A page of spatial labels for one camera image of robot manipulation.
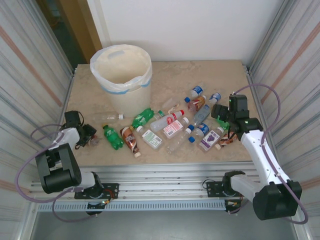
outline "blue label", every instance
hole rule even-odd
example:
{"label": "blue label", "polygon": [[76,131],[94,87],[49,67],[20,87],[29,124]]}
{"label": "blue label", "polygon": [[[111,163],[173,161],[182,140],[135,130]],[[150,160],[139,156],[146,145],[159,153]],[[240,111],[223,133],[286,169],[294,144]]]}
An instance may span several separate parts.
{"label": "blue label", "polygon": [[195,86],[192,90],[196,91],[198,95],[204,92],[200,86]]}
{"label": "blue label", "polygon": [[206,135],[209,132],[209,127],[204,123],[201,123],[198,126],[198,129],[200,129],[203,132],[204,135]]}
{"label": "blue label", "polygon": [[217,92],[216,92],[216,93],[212,94],[211,97],[209,98],[209,101],[210,101],[211,99],[216,99],[217,101],[219,101],[219,100],[221,99],[220,93],[217,93]]}

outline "white wall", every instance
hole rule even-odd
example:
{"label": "white wall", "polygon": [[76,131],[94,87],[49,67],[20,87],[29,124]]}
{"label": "white wall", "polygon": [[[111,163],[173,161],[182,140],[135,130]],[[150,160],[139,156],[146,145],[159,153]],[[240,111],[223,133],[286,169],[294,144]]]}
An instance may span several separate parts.
{"label": "white wall", "polygon": [[103,47],[132,44],[153,61],[249,64],[282,0],[88,0]]}

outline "blue bottle cap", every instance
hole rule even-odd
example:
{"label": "blue bottle cap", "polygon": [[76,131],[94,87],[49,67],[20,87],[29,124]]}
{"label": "blue bottle cap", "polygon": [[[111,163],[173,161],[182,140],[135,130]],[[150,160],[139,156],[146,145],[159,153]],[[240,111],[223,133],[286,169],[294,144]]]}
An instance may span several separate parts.
{"label": "blue bottle cap", "polygon": [[193,136],[189,137],[189,142],[190,143],[194,143],[195,142],[195,138]]}
{"label": "blue bottle cap", "polygon": [[191,131],[193,131],[193,130],[195,129],[195,127],[190,124],[190,125],[188,126],[188,129],[190,129]]}

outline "orange stripe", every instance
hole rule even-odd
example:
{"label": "orange stripe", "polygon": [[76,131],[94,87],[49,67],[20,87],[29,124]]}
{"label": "orange stripe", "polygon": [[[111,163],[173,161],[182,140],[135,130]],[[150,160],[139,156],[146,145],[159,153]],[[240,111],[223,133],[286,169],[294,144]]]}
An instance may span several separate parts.
{"label": "orange stripe", "polygon": [[[320,32],[320,22],[315,26],[315,28],[310,32],[309,36],[304,40],[296,54],[293,56],[291,61],[285,66],[280,75],[276,78],[275,82],[271,85],[273,88],[280,83],[280,81],[284,78],[284,76],[288,73],[293,64],[297,61],[297,59],[304,53],[304,51],[309,47],[312,41],[316,38],[318,33]],[[261,103],[264,104],[267,97],[271,94],[271,90],[268,90],[264,97],[261,99]]]}
{"label": "orange stripe", "polygon": [[320,185],[320,176],[312,178],[312,179],[310,179],[308,181],[303,181],[301,183],[301,187],[304,190],[311,189],[311,188],[319,186],[319,185]]}
{"label": "orange stripe", "polygon": [[50,89],[50,87],[45,83],[45,81],[39,75],[39,73],[34,68],[34,66],[32,66],[32,64],[25,57],[25,55],[19,50],[17,45],[12,41],[10,36],[6,33],[6,31],[2,28],[1,25],[0,25],[0,36],[6,42],[6,44],[8,44],[8,46],[11,48],[11,50],[17,55],[17,57],[21,60],[21,62],[25,65],[25,67],[30,71],[30,73],[32,73],[32,75],[35,77],[35,79],[38,80],[38,82],[42,85],[42,87],[46,90],[46,92],[53,98],[53,100],[56,102],[56,104],[58,104],[59,107],[61,107],[62,102],[55,95],[55,93]]}
{"label": "orange stripe", "polygon": [[[30,193],[29,189],[27,189],[25,187],[20,187],[20,188],[25,194]],[[5,190],[11,191],[11,192],[16,192],[16,186],[12,182],[4,181],[4,180],[0,180],[0,189],[5,189]]]}

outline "green bottle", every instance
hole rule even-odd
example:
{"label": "green bottle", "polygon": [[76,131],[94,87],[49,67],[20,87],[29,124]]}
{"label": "green bottle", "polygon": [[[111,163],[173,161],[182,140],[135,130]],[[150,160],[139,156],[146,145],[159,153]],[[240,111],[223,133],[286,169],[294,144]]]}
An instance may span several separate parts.
{"label": "green bottle", "polygon": [[136,129],[139,126],[145,125],[154,115],[155,113],[150,107],[145,109],[133,119],[132,127]]}
{"label": "green bottle", "polygon": [[104,136],[111,143],[111,146],[115,150],[122,148],[122,146],[124,145],[124,141],[119,137],[118,133],[108,125],[103,126],[103,129],[104,129]]}
{"label": "green bottle", "polygon": [[228,130],[228,129],[229,129],[229,126],[230,126],[229,123],[220,120],[220,116],[217,117],[216,121],[218,122],[218,124],[220,125],[220,127],[223,128],[223,130]]}

